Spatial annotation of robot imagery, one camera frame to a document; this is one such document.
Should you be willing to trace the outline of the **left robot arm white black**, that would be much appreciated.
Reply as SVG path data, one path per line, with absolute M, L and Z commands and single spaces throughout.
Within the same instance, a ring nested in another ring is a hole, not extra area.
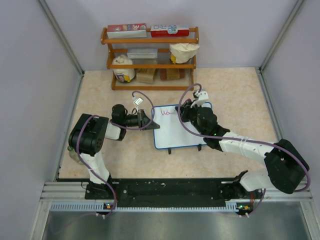
M 143 109 L 134 108 L 128 113 L 122 104 L 112 107 L 111 119 L 86 113 L 80 116 L 68 137 L 68 146 L 88 169 L 90 179 L 86 187 L 86 199 L 117 198 L 111 174 L 105 166 L 101 152 L 104 140 L 122 141 L 129 129 L 159 129 L 160 125 L 153 121 L 154 116 L 154 107 L 151 108 L 151 117 L 148 117 Z

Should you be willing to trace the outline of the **blue framed whiteboard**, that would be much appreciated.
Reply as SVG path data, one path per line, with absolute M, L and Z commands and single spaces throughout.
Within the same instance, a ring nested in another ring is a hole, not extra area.
M 202 137 L 195 136 L 184 129 L 175 110 L 177 105 L 154 107 L 154 119 L 160 128 L 153 131 L 154 147 L 157 150 L 196 147 L 200 151 L 205 146 Z

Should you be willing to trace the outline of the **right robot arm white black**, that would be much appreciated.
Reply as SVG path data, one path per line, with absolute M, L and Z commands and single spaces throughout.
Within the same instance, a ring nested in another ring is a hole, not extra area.
M 276 188 L 285 193 L 298 192 L 298 185 L 309 179 L 310 167 L 293 146 L 281 139 L 276 143 L 253 140 L 238 135 L 218 124 L 218 118 L 210 107 L 187 100 L 175 107 L 180 123 L 196 129 L 194 135 L 203 139 L 208 147 L 225 153 L 238 154 L 264 166 L 256 171 L 245 170 L 233 180 L 233 192 L 245 198 L 258 189 Z

